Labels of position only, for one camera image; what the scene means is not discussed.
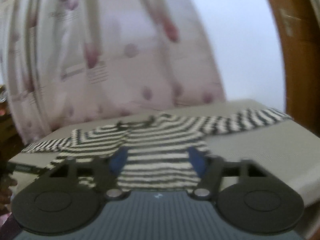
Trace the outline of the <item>black white striped knit sweater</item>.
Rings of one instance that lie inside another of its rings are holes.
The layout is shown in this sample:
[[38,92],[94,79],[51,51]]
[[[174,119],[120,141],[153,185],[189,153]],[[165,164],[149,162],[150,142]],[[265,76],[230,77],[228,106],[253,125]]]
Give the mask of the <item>black white striped knit sweater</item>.
[[66,138],[33,142],[24,153],[57,153],[48,169],[68,157],[77,163],[114,157],[117,185],[123,191],[193,191],[200,181],[199,164],[213,157],[206,136],[251,131],[288,119],[274,108],[245,109],[228,117],[161,113],[146,121],[74,129]]

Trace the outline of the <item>pink leaf print curtain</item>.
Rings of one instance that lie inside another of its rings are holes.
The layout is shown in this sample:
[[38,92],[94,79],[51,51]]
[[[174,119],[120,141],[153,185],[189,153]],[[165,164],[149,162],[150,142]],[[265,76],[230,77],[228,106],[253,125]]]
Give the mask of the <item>pink leaf print curtain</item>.
[[25,144],[72,124],[225,100],[191,0],[1,0],[1,74]]

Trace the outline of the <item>brown wooden door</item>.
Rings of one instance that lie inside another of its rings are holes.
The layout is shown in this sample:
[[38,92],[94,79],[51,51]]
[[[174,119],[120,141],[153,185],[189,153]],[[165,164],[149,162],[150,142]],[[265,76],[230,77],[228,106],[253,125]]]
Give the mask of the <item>brown wooden door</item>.
[[268,0],[284,59],[286,112],[319,135],[319,25],[310,0]]

